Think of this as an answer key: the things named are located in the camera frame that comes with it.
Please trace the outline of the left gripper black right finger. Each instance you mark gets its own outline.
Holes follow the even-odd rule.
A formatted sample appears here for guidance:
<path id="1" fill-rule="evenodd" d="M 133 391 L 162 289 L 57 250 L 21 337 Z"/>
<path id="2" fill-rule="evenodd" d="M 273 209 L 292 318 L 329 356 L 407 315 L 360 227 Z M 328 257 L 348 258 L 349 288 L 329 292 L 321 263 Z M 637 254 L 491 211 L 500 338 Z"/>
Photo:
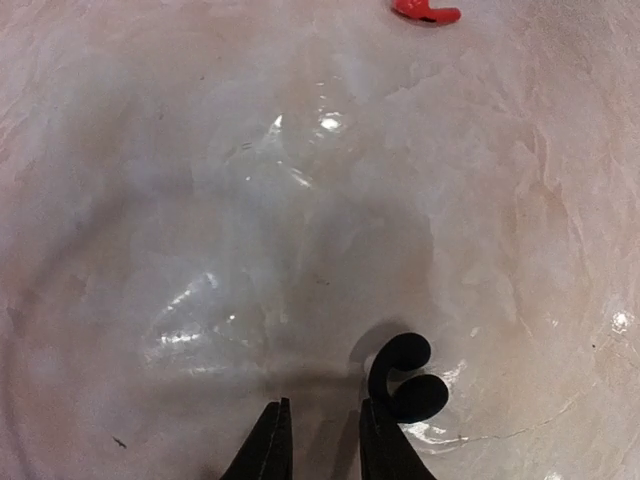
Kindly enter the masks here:
<path id="1" fill-rule="evenodd" d="M 359 449 L 363 480 L 435 480 L 398 424 L 379 402 L 362 402 Z"/>

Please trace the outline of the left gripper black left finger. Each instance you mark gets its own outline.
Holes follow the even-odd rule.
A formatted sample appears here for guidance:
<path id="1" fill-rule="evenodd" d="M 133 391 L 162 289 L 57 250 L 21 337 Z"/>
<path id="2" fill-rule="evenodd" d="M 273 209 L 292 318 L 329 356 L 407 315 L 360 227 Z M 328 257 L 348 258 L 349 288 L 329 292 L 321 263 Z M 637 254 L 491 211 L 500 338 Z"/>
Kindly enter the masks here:
<path id="1" fill-rule="evenodd" d="M 292 480 L 290 400 L 266 405 L 221 480 Z"/>

